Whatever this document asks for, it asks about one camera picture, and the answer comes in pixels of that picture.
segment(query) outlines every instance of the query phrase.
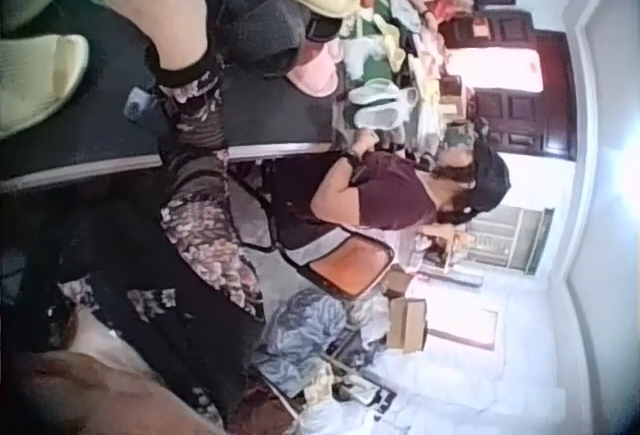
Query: window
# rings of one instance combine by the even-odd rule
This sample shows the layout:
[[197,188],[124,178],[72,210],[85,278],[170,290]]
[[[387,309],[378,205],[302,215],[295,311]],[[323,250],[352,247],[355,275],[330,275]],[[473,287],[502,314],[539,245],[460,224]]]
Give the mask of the window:
[[448,51],[447,72],[467,87],[542,92],[538,52],[528,48],[456,48]]
[[553,210],[500,205],[478,215],[467,228],[474,241],[467,259],[534,274],[553,219]]
[[479,294],[425,280],[412,283],[406,296],[427,301],[427,343],[432,336],[483,350],[495,349],[498,312],[484,307]]

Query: black cap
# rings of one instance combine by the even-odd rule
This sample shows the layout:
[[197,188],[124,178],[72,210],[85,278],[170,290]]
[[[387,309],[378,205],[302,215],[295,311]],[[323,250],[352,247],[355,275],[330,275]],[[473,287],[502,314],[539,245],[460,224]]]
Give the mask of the black cap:
[[509,167],[504,159],[482,139],[473,144],[476,185],[469,193],[469,207],[476,212],[489,212],[500,205],[511,188]]

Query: plastic bag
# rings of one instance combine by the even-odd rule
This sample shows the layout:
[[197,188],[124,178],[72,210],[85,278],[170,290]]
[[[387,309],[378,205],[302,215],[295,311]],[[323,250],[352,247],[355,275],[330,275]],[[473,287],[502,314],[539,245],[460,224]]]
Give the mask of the plastic bag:
[[374,412],[357,402],[325,400],[300,414],[288,435],[371,435]]

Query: wooden door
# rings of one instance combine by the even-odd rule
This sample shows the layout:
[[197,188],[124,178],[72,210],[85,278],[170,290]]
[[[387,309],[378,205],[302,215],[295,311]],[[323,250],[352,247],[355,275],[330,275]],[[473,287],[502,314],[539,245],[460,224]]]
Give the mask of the wooden door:
[[[474,23],[488,25],[488,37],[474,33]],[[536,47],[533,19],[523,10],[487,10],[440,26],[447,48]]]
[[478,89],[469,116],[484,117],[500,151],[575,160],[576,114],[566,35],[536,32],[543,90],[539,94]]
[[474,36],[471,18],[457,19],[443,24],[446,46],[535,49],[543,91],[476,89],[468,105],[469,118],[489,121],[492,142],[501,151],[575,160],[575,93],[566,35],[534,30],[530,14],[520,10],[486,11],[478,16],[488,20],[489,38]]

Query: table edge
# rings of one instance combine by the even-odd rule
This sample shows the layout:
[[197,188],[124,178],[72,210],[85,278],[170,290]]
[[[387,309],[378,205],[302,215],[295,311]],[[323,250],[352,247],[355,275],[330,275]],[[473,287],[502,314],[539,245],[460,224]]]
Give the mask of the table edge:
[[[326,152],[330,148],[331,143],[329,142],[244,145],[240,147],[229,147],[229,160],[251,161],[279,158],[307,153],[321,153]],[[0,181],[0,194],[15,193],[21,190],[42,188],[60,183],[76,182],[91,177],[155,168],[160,165],[160,157],[157,154],[112,158],[96,162],[66,165],[2,180]]]

